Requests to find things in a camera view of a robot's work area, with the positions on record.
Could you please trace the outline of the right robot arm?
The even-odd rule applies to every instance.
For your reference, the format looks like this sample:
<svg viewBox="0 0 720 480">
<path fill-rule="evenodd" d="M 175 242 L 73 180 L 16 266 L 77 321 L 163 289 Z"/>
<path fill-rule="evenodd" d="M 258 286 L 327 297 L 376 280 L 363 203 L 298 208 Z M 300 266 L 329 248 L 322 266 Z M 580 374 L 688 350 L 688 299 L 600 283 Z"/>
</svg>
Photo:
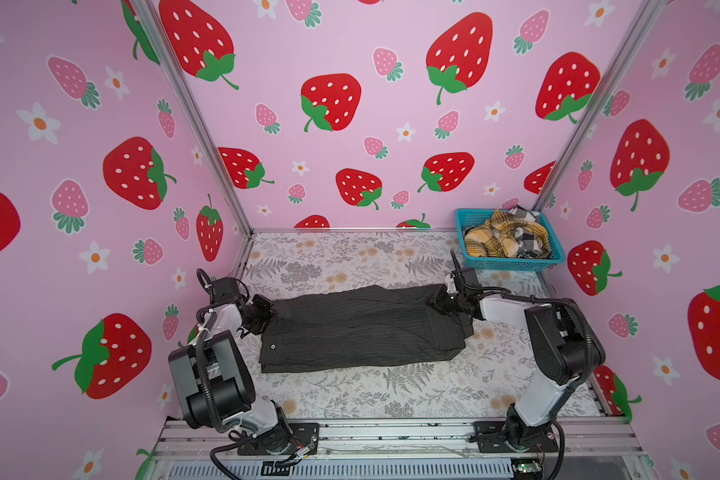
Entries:
<svg viewBox="0 0 720 480">
<path fill-rule="evenodd" d="M 522 296 L 498 287 L 443 287 L 429 305 L 449 317 L 518 324 L 529 335 L 536 365 L 529 385 L 508 408 L 501 429 L 476 427 L 471 443 L 516 452 L 537 448 L 553 437 L 561 408 L 605 361 L 602 345 L 571 299 Z"/>
</svg>

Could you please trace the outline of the dark grey pinstripe shirt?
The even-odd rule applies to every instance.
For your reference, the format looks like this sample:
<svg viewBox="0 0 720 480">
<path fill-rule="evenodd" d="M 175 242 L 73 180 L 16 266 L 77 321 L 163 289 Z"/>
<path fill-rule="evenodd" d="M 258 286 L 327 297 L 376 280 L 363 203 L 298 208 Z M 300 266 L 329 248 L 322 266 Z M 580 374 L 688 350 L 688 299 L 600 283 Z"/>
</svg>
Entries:
<svg viewBox="0 0 720 480">
<path fill-rule="evenodd" d="M 261 335 L 264 373 L 303 373 L 449 361 L 474 334 L 473 319 L 430 304 L 438 285 L 378 285 L 277 300 Z"/>
</svg>

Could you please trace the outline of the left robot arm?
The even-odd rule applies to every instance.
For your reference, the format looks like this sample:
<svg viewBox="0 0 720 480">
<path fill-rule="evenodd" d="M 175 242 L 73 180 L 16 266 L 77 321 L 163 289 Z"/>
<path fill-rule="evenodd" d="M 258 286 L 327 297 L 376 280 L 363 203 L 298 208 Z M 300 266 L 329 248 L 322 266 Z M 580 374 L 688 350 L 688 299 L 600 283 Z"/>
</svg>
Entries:
<svg viewBox="0 0 720 480">
<path fill-rule="evenodd" d="M 197 336 L 170 353 L 181 414 L 192 429 L 227 434 L 242 456 L 283 456 L 294 464 L 317 451 L 319 425 L 291 424 L 282 407 L 256 394 L 234 333 L 243 326 L 236 303 L 198 311 Z"/>
</svg>

